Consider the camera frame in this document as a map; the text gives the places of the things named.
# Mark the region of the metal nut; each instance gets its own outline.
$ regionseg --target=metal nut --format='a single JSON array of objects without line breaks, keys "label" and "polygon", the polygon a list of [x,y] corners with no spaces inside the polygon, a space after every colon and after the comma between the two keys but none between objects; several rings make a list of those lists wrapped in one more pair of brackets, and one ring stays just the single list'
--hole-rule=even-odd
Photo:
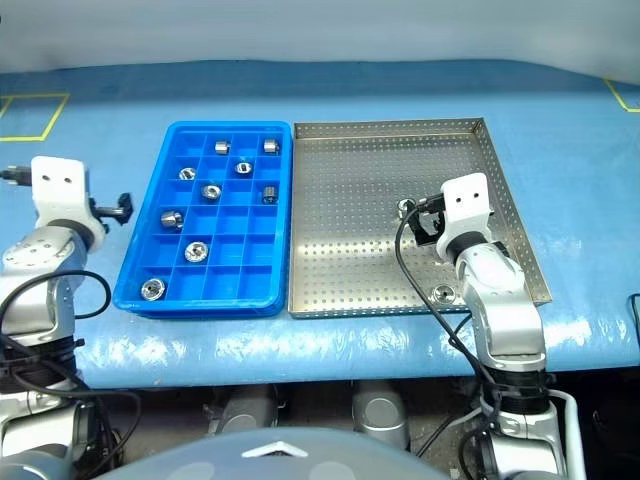
[{"label": "metal nut", "polygon": [[218,140],[216,142],[215,151],[218,155],[226,155],[229,153],[229,142],[226,140]]},{"label": "metal nut", "polygon": [[187,262],[200,263],[207,258],[209,247],[202,242],[192,242],[184,249],[184,258]]},{"label": "metal nut", "polygon": [[240,175],[249,175],[253,170],[253,166],[249,162],[240,162],[236,165],[236,173]]},{"label": "metal nut", "polygon": [[153,302],[162,298],[165,290],[166,287],[162,280],[159,278],[150,278],[142,284],[140,295],[142,295],[142,298],[145,300]]},{"label": "metal nut", "polygon": [[181,230],[182,226],[184,225],[184,217],[180,212],[170,210],[162,214],[162,216],[160,217],[160,222],[165,228],[175,228],[176,230]]},{"label": "metal nut", "polygon": [[452,304],[456,299],[456,292],[449,285],[438,285],[433,289],[433,298],[438,303]]},{"label": "metal nut", "polygon": [[200,192],[208,200],[217,200],[220,198],[222,189],[217,185],[205,185]]},{"label": "metal nut", "polygon": [[278,153],[280,145],[278,145],[275,138],[267,138],[265,139],[262,148],[264,149],[264,153]]},{"label": "metal nut", "polygon": [[193,180],[196,178],[196,169],[193,167],[186,167],[180,170],[178,173],[178,178],[180,180]]},{"label": "metal nut", "polygon": [[272,204],[278,201],[276,187],[267,186],[262,190],[262,203]]}]

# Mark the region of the metal perforated tray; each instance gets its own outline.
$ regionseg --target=metal perforated tray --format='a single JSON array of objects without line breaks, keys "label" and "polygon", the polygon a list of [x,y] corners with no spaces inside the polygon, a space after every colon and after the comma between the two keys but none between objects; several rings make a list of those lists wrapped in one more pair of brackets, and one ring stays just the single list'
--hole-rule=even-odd
[{"label": "metal perforated tray", "polygon": [[[289,311],[296,317],[422,312],[394,254],[397,203],[440,192],[445,180],[484,172],[489,227],[518,262],[537,304],[551,301],[487,126],[481,118],[295,125]],[[464,310],[453,266],[409,229],[406,263],[441,311]],[[434,289],[455,297],[438,302]]]}]

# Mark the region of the black cable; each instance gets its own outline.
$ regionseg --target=black cable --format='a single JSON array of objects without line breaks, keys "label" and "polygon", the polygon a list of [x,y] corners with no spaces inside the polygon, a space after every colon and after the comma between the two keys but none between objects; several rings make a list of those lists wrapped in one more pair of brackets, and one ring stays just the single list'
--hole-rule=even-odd
[{"label": "black cable", "polygon": [[[464,327],[467,324],[467,322],[469,322],[469,320],[471,320],[472,318],[473,318],[473,315],[471,313],[466,317],[464,317],[453,332],[457,335],[460,332],[460,330],[462,330],[462,327]],[[449,345],[451,345],[453,348],[458,350],[458,347],[456,346],[456,344],[453,342],[452,339],[449,339]]]},{"label": "black cable", "polygon": [[427,450],[431,448],[431,445],[435,443],[435,441],[442,434],[442,432],[444,432],[447,429],[447,427],[451,424],[451,422],[453,422],[456,418],[458,418],[458,416],[459,416],[458,413],[452,413],[447,418],[445,418],[444,421],[438,426],[438,428],[436,428],[433,431],[433,433],[429,435],[429,438],[427,438],[427,440],[424,442],[424,445],[422,445],[422,447],[420,447],[420,449],[416,452],[416,456],[420,458],[425,453],[427,453]]},{"label": "black cable", "polygon": [[631,310],[633,311],[633,318],[635,319],[636,339],[638,340],[638,345],[640,346],[640,314],[638,314],[638,303],[636,302],[637,298],[640,298],[640,293],[634,293],[629,296],[629,301],[631,302]]},{"label": "black cable", "polygon": [[140,423],[140,418],[142,416],[142,401],[140,397],[133,392],[128,392],[126,390],[92,390],[89,389],[87,391],[74,391],[74,390],[56,390],[51,388],[44,388],[38,385],[35,385],[31,382],[28,382],[24,378],[22,378],[17,372],[12,372],[12,377],[22,388],[27,390],[33,390],[34,392],[42,393],[45,395],[53,395],[57,397],[63,398],[72,398],[72,399],[91,399],[96,397],[108,397],[108,396],[118,396],[118,397],[129,397],[133,400],[135,405],[135,414],[134,420],[127,432],[123,435],[122,439],[118,444],[113,448],[109,454],[107,454],[99,463],[96,465],[91,471],[83,475],[83,479],[91,478],[93,475],[98,473],[102,467],[104,467],[107,463],[111,461],[125,446],[134,430]]},{"label": "black cable", "polygon": [[467,359],[467,361],[471,364],[476,374],[479,376],[480,375],[483,376],[489,383],[491,383],[492,385],[495,385],[495,381],[493,380],[493,377],[491,376],[491,374],[489,374],[485,366],[480,363],[480,361],[469,351],[469,349],[465,346],[465,344],[462,343],[460,338],[458,338],[458,335],[456,334],[456,332],[454,332],[454,330],[451,328],[449,323],[444,319],[442,314],[431,303],[431,300],[429,300],[429,297],[424,293],[424,291],[422,290],[422,288],[414,278],[413,274],[409,271],[409,269],[407,268],[407,265],[404,263],[404,259],[402,258],[402,252],[400,248],[402,243],[402,234],[404,233],[404,227],[407,225],[407,222],[409,221],[409,219],[413,215],[416,215],[417,213],[418,213],[418,207],[414,207],[411,211],[407,212],[407,214],[402,218],[402,221],[398,226],[398,231],[396,232],[395,253],[396,253],[396,260],[400,265],[400,269],[402,270],[402,273],[404,273],[404,276],[407,278],[407,280],[409,281],[409,283],[411,284],[415,292],[418,294],[420,299],[424,302],[424,304],[427,306],[427,308],[431,311],[433,316],[436,318],[440,326],[449,334],[449,339],[455,344],[455,348],[457,348],[460,351],[460,353],[462,353]]},{"label": "black cable", "polygon": [[479,427],[465,433],[463,437],[460,439],[460,443],[458,444],[458,463],[460,463],[460,468],[462,470],[462,473],[464,473],[464,476],[466,477],[467,480],[474,480],[474,478],[473,478],[473,475],[471,475],[471,471],[469,470],[467,461],[464,458],[464,449],[467,443],[469,443],[469,441],[472,438],[485,432],[497,420],[498,413],[500,412],[500,407],[502,406],[502,396],[500,395],[499,392],[497,391],[494,392],[494,399],[495,399],[495,403],[494,403],[494,408],[493,408],[493,411],[491,412],[491,415],[489,415]]},{"label": "black cable", "polygon": [[[49,281],[51,279],[54,278],[59,278],[59,277],[65,277],[65,276],[71,276],[71,275],[81,275],[81,276],[85,276],[85,277],[90,277],[90,278],[94,278],[95,280],[97,280],[102,287],[104,288],[104,292],[105,292],[105,299],[104,299],[104,303],[102,304],[102,306],[100,308],[98,308],[97,310],[90,312],[90,313],[86,313],[86,314],[81,314],[81,315],[76,315],[75,318],[76,319],[86,319],[86,318],[91,318],[94,317],[96,315],[101,314],[102,312],[104,312],[110,305],[111,303],[111,288],[109,287],[108,282],[104,279],[104,277],[102,277],[101,275],[95,273],[95,272],[91,272],[88,270],[66,270],[66,271],[60,271],[60,272],[51,272],[51,273],[45,273],[43,275],[39,275],[37,277],[33,277],[32,279],[24,282],[23,284],[19,285],[18,287],[16,287],[9,295],[7,295],[7,297],[4,299],[4,301],[2,302],[2,304],[0,304],[0,332],[2,331],[2,323],[4,320],[4,316],[7,312],[7,310],[9,309],[9,307],[11,306],[11,304],[15,301],[16,298],[18,298],[20,295],[22,295],[25,291],[29,290],[30,288],[33,288],[34,286]],[[75,375],[73,372],[69,371],[68,369],[58,365],[57,363],[47,360],[47,359],[43,359],[39,357],[39,353],[36,352],[35,350],[29,348],[29,347],[25,347],[24,345],[22,345],[21,343],[13,340],[11,337],[9,337],[8,335],[2,334],[0,333],[0,343],[2,344],[3,347],[11,347],[14,350],[22,353],[23,355],[25,355],[27,358],[31,358],[33,359],[34,363],[43,365],[47,368],[49,368],[50,370],[58,373],[60,376],[62,376],[63,378],[66,378],[68,380],[70,380],[71,382],[73,382],[76,387],[79,387],[80,389],[82,389],[81,391],[63,391],[63,390],[52,390],[52,389],[43,389],[43,387],[38,387],[36,385],[32,385],[29,384],[29,388],[32,388],[34,391],[43,391],[43,390],[50,390],[51,395],[57,395],[57,396],[62,396],[62,397],[66,397],[66,398],[93,398],[96,401],[96,405],[98,406],[98,417],[99,417],[99,421],[102,427],[102,433],[105,436],[105,443],[106,443],[106,447],[107,447],[107,455],[98,463],[98,465],[96,467],[94,467],[89,473],[87,473],[85,475],[84,478],[89,478],[92,475],[95,475],[96,473],[98,473],[100,471],[100,469],[102,469],[105,465],[109,464],[110,468],[113,468],[115,466],[114,464],[114,459],[115,456],[122,451],[122,449],[124,448],[124,445],[126,444],[127,440],[129,440],[130,436],[133,434],[133,431],[136,429],[139,421],[140,421],[140,416],[142,414],[141,412],[141,405],[140,405],[140,398],[138,397],[137,394],[133,393],[133,392],[121,392],[121,391],[117,391],[117,390],[113,390],[113,391],[109,391],[109,390],[102,390],[102,391],[96,391],[96,390],[92,390],[91,388],[89,388],[89,386],[84,383],[84,381],[82,381],[82,379],[80,379],[77,375]],[[22,379],[19,376],[16,376],[17,374],[15,372],[12,372],[12,376],[14,378],[14,380],[21,384],[23,386],[23,388],[25,388],[25,385],[28,384],[29,382],[26,382],[24,379]],[[100,398],[101,396],[108,396],[108,395],[120,395],[120,396],[128,396],[130,398],[135,398],[136,399],[136,414],[135,414],[135,418],[134,418],[134,422],[132,424],[132,426],[129,428],[129,430],[127,431],[127,433],[122,437],[121,441],[118,442],[118,445],[114,446],[113,444],[113,437],[112,437],[112,430],[111,430],[111,424],[108,418],[108,412],[106,409],[106,406],[104,404],[104,402],[102,401],[102,399]]]},{"label": "black cable", "polygon": [[85,319],[85,318],[95,317],[96,315],[100,315],[107,308],[109,308],[109,305],[111,304],[111,288],[109,287],[109,283],[107,283],[107,281],[104,279],[104,277],[102,275],[99,275],[99,274],[97,274],[95,272],[91,272],[89,270],[62,270],[60,272],[43,273],[42,275],[38,275],[37,277],[33,277],[33,278],[27,280],[26,282],[18,285],[4,299],[4,301],[0,305],[0,332],[2,331],[2,322],[4,320],[4,316],[7,313],[7,310],[9,309],[9,306],[15,301],[16,298],[18,298],[20,295],[22,295],[24,292],[26,292],[30,288],[33,288],[36,285],[39,285],[39,284],[41,284],[43,282],[47,282],[47,281],[52,280],[54,278],[74,276],[74,275],[75,276],[79,275],[79,276],[83,276],[83,277],[94,278],[104,288],[104,302],[103,302],[102,306],[100,308],[98,308],[97,310],[94,310],[93,312],[83,313],[82,315],[76,315],[75,316],[76,320],[82,320],[82,319]]},{"label": "black cable", "polygon": [[[458,325],[458,327],[462,328],[462,325],[464,325],[464,323],[466,323],[469,318],[471,318],[471,315],[465,318],[460,323],[460,325]],[[468,397],[467,408],[469,408],[469,406],[471,405],[471,402],[473,402],[473,399],[478,395],[479,392],[480,392],[480,382],[476,381],[475,386],[473,387],[473,390],[471,391],[471,394]],[[452,413],[447,418],[445,418],[444,421],[438,426],[438,428],[436,428],[433,431],[433,433],[429,436],[429,438],[427,438],[427,440],[424,442],[422,447],[418,449],[418,451],[416,452],[416,456],[420,458],[425,453],[427,453],[427,450],[431,448],[431,445],[434,444],[434,442],[438,439],[438,437],[442,434],[442,432],[444,432],[447,429],[447,427],[451,424],[451,422],[453,422],[459,416],[463,416],[463,415],[464,413]]]}]

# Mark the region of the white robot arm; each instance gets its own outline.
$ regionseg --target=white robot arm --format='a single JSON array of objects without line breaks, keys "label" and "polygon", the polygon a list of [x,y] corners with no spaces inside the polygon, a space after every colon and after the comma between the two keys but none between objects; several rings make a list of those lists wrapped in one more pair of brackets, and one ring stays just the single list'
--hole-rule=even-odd
[{"label": "white robot arm", "polygon": [[[496,421],[480,442],[483,477],[502,480],[547,472],[572,480],[586,478],[577,421],[569,421],[572,428],[566,432],[572,437],[567,439],[572,449],[569,465],[563,455],[557,411],[546,388],[542,321],[524,272],[491,243],[485,175],[449,180],[441,192],[444,229],[436,251],[455,266],[473,316],[478,359],[503,395]],[[483,385],[481,405],[487,417],[493,412],[492,388],[495,385]]]},{"label": "white robot arm", "polygon": [[[28,167],[9,167],[2,178],[31,186],[36,228],[7,249],[0,275],[0,478],[69,479],[88,452],[102,448],[96,403],[42,394],[22,386],[77,387],[54,364],[76,374],[73,293],[84,275],[87,253],[102,245],[103,217],[126,223],[133,212],[124,194],[116,208],[98,208],[89,197],[84,165],[76,160],[35,157]],[[24,290],[25,285],[32,284]],[[108,306],[110,295],[103,308]]]}]

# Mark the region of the blue tablecloth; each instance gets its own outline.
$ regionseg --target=blue tablecloth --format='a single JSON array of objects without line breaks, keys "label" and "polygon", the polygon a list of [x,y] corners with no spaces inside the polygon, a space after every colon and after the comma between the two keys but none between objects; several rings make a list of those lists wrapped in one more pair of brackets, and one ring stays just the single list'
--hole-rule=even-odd
[{"label": "blue tablecloth", "polygon": [[[0,142],[0,163],[37,154],[82,160],[99,204],[132,192],[139,205],[177,120],[484,117],[554,298],[540,309],[549,368],[640,360],[627,302],[640,290],[640,115],[625,112],[601,79],[497,61],[197,62],[0,76],[0,95],[49,92],[71,95],[46,141]],[[51,106],[39,105],[15,101],[0,136],[41,128]],[[0,187],[0,248],[32,229],[30,195]],[[115,283],[132,229],[114,227],[87,267]],[[77,311],[101,295],[86,281]],[[111,307],[79,321],[77,335],[87,341],[79,366],[95,387],[471,373],[429,315],[150,320]],[[473,344],[469,329],[462,338]]]}]

